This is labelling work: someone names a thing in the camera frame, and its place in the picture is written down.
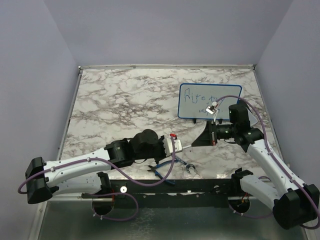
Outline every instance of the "white wall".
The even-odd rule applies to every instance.
[[[292,0],[44,0],[79,65],[256,64]]]
[[[285,161],[320,188],[319,0],[292,3],[256,72]]]
[[[0,239],[27,239],[35,207],[17,188],[54,160],[78,69],[42,0],[0,1]]]

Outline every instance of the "wrench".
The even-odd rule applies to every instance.
[[[175,160],[177,160],[178,162],[180,162],[180,163],[185,167],[185,170],[186,170],[188,173],[190,173],[189,168],[193,168],[194,170],[196,170],[195,165],[183,161],[183,160],[182,160],[180,157],[178,157],[178,156],[175,156]]]

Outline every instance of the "marble surface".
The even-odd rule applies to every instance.
[[[159,136],[176,133],[183,146],[190,145],[204,130],[206,122],[193,124],[177,117],[179,87],[182,83],[237,84],[241,97],[255,106],[266,125],[268,139],[276,149],[267,113],[251,69],[86,69],[77,92],[61,159],[90,153],[106,144],[131,138],[144,129]],[[236,144],[220,141],[217,147],[192,147],[177,154],[196,166],[187,173],[176,163],[170,179],[228,178],[238,168],[256,176],[264,175],[259,165]],[[135,179],[156,179],[148,172],[149,159],[123,170]],[[166,174],[169,166],[159,169]],[[112,170],[111,179],[124,179]]]

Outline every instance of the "blue pliers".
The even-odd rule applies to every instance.
[[[155,174],[156,176],[158,176],[160,179],[163,179],[164,177],[161,176],[161,174],[157,171],[157,169],[163,167],[164,165],[170,164],[171,162],[172,162],[172,160],[169,160],[169,161],[164,161],[163,163],[157,164],[157,165],[155,165],[155,166],[148,165],[148,167],[150,168],[150,169],[148,170],[148,172],[154,172],[154,174]],[[172,185],[172,186],[176,185],[175,182],[170,181],[170,180],[167,180],[167,179],[164,180],[164,182],[167,183],[167,184],[169,184],[169,185]]]

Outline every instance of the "blue-framed whiteboard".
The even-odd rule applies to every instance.
[[[182,83],[179,91],[178,117],[181,119],[213,119],[206,112],[218,98],[225,95],[239,96],[242,86],[233,84]],[[237,104],[235,97],[219,102],[217,119],[229,120],[229,106]]]

